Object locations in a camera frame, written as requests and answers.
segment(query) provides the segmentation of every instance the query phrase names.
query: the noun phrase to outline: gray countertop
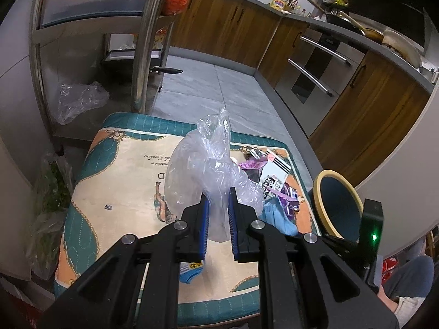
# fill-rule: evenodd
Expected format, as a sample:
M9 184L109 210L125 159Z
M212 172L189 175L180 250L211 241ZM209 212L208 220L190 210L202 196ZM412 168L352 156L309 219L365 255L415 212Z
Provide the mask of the gray countertop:
M303 21L308 23L311 26L316 26L319 28L322 28L324 30L327 30L328 32L335 33L338 35L341 35L360 46L371 50L373 52L376 52L378 54L381 54L383 57L389 59L391 62L396 64L398 67L400 67L402 70L404 70L407 74L409 74L418 84L420 84L429 94L433 92L433 84L430 83L418 70L414 69L409 63L407 63L405 60L397 56L396 54L392 53L387 48L383 47L382 45L364 37L361 36L355 32L346 30L345 28L339 27L334 24L330 24L328 22L322 22L316 19L307 18L307 17L301 17L297 15L285 15L284 13L277 11L274 8L271 8L270 6L258 1L258 0L246 0L248 2L254 3L255 5L258 5L260 7L266 8L267 10L275 13L276 15L282 17L282 18L291 18L296 19L298 21Z

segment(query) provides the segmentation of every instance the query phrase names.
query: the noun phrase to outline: jeans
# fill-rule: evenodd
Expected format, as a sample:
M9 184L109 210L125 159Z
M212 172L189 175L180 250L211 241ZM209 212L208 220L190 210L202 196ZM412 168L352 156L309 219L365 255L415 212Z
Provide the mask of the jeans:
M392 273L383 284L387 297L425 298L432 288L434 276L433 260L429 256L418 256Z

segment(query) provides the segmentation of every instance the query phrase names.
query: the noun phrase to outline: silver screw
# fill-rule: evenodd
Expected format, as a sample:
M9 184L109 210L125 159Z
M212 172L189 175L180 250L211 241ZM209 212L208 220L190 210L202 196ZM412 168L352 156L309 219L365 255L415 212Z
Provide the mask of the silver screw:
M263 229L265 226L265 223L262 220L253 220L252 221L252 228L254 229Z
M136 237L133 234L126 234L122 236L122 243L124 245L129 245L136 240Z
M187 223L184 222L183 220L179 220L174 223L174 229L176 230L185 230L186 227L187 227Z
M305 235L303 235L303 239L307 243L315 243L317 241L317 235L313 234L312 232L307 232Z

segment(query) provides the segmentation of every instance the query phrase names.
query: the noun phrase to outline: transparent plastic bag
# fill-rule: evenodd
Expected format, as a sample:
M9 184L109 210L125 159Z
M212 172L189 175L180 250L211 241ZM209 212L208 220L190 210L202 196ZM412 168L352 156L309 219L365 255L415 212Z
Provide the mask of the transparent plastic bag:
M67 160L45 155L32 192L35 219L26 257L32 272L47 280L58 263L62 228L73 192L72 168Z
M179 219L183 210L200 202L201 193L210 203L208 238L219 243L230 239L227 211L230 187L236 188L238 201L262 213L263 191L259 184L230 159L230 126L227 111L208 115L197 129L186 134L168 163L165 201Z
M86 84L63 84L60 87L58 109L54 115L60 125L71 122L79 114L104 106L110 94L94 81Z

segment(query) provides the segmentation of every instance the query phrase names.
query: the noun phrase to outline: gray tile floor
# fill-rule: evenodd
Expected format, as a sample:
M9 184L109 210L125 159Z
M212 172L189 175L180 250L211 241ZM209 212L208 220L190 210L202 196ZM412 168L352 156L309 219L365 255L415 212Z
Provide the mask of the gray tile floor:
M267 96L250 75L175 56L167 67L184 70L165 74L152 116L196 123L222 107L229 112L232 131L274 138L290 149L307 189L313 181L299 151Z

